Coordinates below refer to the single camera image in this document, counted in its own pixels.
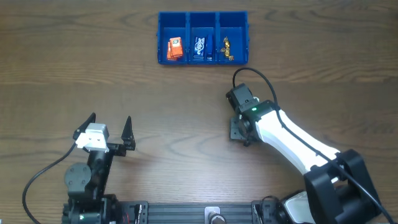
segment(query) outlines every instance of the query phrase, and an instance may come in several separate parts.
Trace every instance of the blue candy wrapper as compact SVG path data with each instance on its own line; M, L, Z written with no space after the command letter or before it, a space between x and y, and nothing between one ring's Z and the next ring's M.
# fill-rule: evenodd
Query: blue candy wrapper
M208 60L212 60L213 59L213 35L211 35L211 34L207 35L206 58Z
M195 37L194 59L204 59L206 37Z

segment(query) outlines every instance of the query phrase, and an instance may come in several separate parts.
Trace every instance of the blue tray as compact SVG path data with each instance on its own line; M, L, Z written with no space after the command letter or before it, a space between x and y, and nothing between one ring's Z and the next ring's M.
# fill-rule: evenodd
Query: blue tray
M159 12L157 59L163 65L243 65L249 58L248 12ZM213 34L213 59L193 58L195 37ZM167 60L167 42L181 37L183 57ZM225 58L220 49L224 37L231 43L234 60Z

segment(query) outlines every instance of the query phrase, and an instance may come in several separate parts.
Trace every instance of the wood grain surface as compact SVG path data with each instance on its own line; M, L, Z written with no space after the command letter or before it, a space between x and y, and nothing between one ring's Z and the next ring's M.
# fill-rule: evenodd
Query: wood grain surface
M91 112L120 141L132 116L137 150L115 157L107 193L149 202L250 202L303 180L275 149L228 140L225 93L238 67L157 63L159 11L249 13L250 67L274 84L290 118L322 142L364 157L398 220L398 1L0 1L0 219L31 223L27 181L61 157ZM239 82L261 99L255 74ZM42 223L60 223L75 150L27 194Z

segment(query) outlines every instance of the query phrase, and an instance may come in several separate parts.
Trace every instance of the tabletop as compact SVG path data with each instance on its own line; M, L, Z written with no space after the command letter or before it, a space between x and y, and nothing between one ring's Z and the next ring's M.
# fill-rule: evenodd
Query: tabletop
M398 220L398 4L391 0L0 1L0 219L31 223L28 180L61 157L92 113L121 142L128 116L135 151L115 157L106 193L149 202L251 202L303 189L274 148L228 139L225 98L239 66L157 63L159 11L248 11L248 66L273 83L293 122L366 161L381 202ZM262 100L264 81L242 72ZM64 173L75 149L40 176L27 204L60 223ZM380 216L377 221L384 221Z

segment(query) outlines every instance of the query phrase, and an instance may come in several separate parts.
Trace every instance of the wire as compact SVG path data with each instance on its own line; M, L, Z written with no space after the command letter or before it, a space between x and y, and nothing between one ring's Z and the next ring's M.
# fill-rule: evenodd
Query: wire
M63 161L66 157L69 156L69 154L73 151L73 149L75 148L76 143L73 143L72 146L70 147L69 151L63 155L61 158L59 158L57 161L51 163L50 165L48 165L47 167L45 167L44 169L40 170L36 175L34 175L31 180L26 184L24 192L22 193L22 204L24 206L25 212L27 214L27 216L35 223L35 224L40 224L39 221L37 221L37 219L35 219L35 217L31 214L31 212L29 211L29 209L27 208L27 204L26 204L26 193L27 190L29 189L30 185L33 183L33 181L38 178L40 175L42 175L45 171L49 170L51 167L57 165L59 162Z
M236 74L238 74L238 72L240 72L241 70L250 70L253 72L256 72L259 76L261 76L268 84L269 89L272 92L272 96L274 97L274 103L275 103L275 108L279 108L278 105L278 101L276 98L276 93L274 90L274 87L271 85L270 81L267 79L267 77L265 75L263 75L261 72L259 72L258 70L254 69L254 68L249 68L249 67L243 67L243 68L239 68L238 70L235 71L234 76L232 78L232 85L235 88L235 77ZM312 147L311 145L309 145L307 142L305 142L302 138L300 138L298 135L296 135L293 131L291 131L286 124L282 121L282 118L280 118L280 114L279 114L279 110L275 110L276 115L278 117L278 120L280 122L280 124L282 125L282 127L284 129L286 129L287 132L289 132L292 136L294 136L297 140L299 140L302 144L304 144L305 146L307 146L309 149L311 149L313 152L315 152L317 155L321 156L322 158L324 158L326 161L330 162L330 164L336 168L340 174L342 174L342 176L345 176L349 181L351 181L351 183L353 183L359 190L361 190L372 202L373 204L375 204L375 206L380 209L380 211L383 213L383 215L387 218L388 222L390 224L395 224L392 217L390 216L390 214L388 213L388 211L381 205L380 202L378 202L360 183L358 183L354 177L352 177L351 175L349 175L343 168L341 168L337 163L333 162L331 159L329 159L329 157L327 157L326 155L324 155L323 153L321 153L320 151L316 150L314 147Z

